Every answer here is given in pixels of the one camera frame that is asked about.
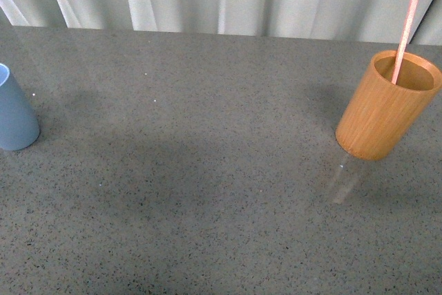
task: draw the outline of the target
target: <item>wooden cup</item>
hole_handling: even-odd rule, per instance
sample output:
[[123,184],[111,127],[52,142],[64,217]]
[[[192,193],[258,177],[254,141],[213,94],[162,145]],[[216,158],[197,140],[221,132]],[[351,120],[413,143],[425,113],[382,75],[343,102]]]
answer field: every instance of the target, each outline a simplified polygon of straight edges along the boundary
[[396,84],[395,50],[375,54],[336,129],[338,143],[365,160],[384,158],[442,88],[431,62],[405,53]]

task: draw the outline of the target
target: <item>bamboo cup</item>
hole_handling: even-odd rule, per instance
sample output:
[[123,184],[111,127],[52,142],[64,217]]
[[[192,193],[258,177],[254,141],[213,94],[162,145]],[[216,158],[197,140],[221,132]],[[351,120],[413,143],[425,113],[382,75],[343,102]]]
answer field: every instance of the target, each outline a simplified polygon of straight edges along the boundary
[[379,160],[442,88],[442,73],[431,62],[405,53],[396,84],[391,83],[396,51],[375,54],[336,129],[351,155]]

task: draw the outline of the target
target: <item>blue cup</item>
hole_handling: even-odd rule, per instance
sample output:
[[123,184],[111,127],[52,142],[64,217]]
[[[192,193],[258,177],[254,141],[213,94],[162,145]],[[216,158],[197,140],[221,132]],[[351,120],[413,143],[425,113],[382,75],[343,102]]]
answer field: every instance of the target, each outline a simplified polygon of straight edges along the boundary
[[0,64],[0,148],[30,146],[40,134],[35,112],[9,68]]

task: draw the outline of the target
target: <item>straw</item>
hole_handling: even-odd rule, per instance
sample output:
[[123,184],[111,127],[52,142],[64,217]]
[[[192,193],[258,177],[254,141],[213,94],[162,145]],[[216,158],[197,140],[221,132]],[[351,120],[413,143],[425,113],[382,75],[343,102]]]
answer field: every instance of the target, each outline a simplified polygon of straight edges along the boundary
[[410,0],[408,5],[407,18],[403,24],[401,42],[399,43],[398,52],[396,54],[396,61],[394,62],[393,78],[392,83],[396,84],[398,80],[399,70],[401,69],[403,53],[405,52],[405,46],[407,45],[408,36],[410,35],[410,29],[412,27],[412,22],[414,18],[414,13],[416,13],[416,7],[419,0]]

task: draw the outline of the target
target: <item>table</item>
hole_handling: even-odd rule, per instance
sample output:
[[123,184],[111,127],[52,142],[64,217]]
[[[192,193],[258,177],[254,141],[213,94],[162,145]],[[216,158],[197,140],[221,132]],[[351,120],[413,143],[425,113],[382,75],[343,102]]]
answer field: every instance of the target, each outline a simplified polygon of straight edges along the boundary
[[395,48],[2,26],[41,135],[0,151],[1,293],[442,292],[442,97],[380,162],[334,138]]

